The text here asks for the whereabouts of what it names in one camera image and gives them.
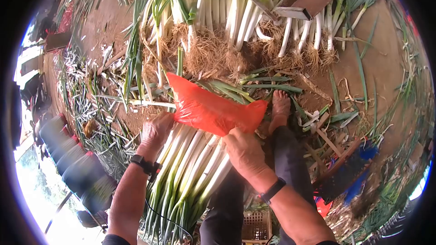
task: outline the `fitness tracker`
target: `fitness tracker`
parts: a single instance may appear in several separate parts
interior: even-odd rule
[[[282,189],[285,185],[285,180],[279,177],[277,182],[275,182],[275,184],[273,184],[273,186],[268,189],[267,192],[259,194],[259,198],[261,198],[265,204],[270,205],[270,199],[274,197],[274,195],[277,194],[277,192],[279,192],[280,189]]]
[[[148,175],[148,181],[153,183],[156,179],[157,174],[161,171],[162,165],[160,163],[152,163],[149,161],[145,161],[144,157],[141,155],[133,155],[130,159],[130,163],[134,163],[142,167],[144,173]]]

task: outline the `hand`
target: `hand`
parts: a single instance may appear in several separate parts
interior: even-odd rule
[[[252,134],[234,128],[222,138],[222,143],[226,145],[230,162],[245,179],[249,180],[268,168],[265,153]]]
[[[152,120],[146,120],[142,128],[141,144],[136,154],[149,161],[155,161],[174,124],[174,114],[161,112]]]

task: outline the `sleeve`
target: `sleeve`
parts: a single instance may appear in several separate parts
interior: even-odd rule
[[[327,241],[319,242],[317,245],[339,245],[339,243],[327,240]]]
[[[102,245],[130,245],[130,243],[118,235],[107,234]]]

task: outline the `bare foot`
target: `bare foot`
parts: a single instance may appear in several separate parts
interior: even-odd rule
[[[272,100],[273,117],[270,128],[268,129],[270,134],[272,134],[277,127],[286,126],[291,110],[291,99],[288,97],[288,94],[285,91],[275,90]]]

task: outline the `plastic basket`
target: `plastic basket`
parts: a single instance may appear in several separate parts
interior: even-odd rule
[[[245,243],[266,243],[272,236],[271,211],[244,212],[242,238]]]

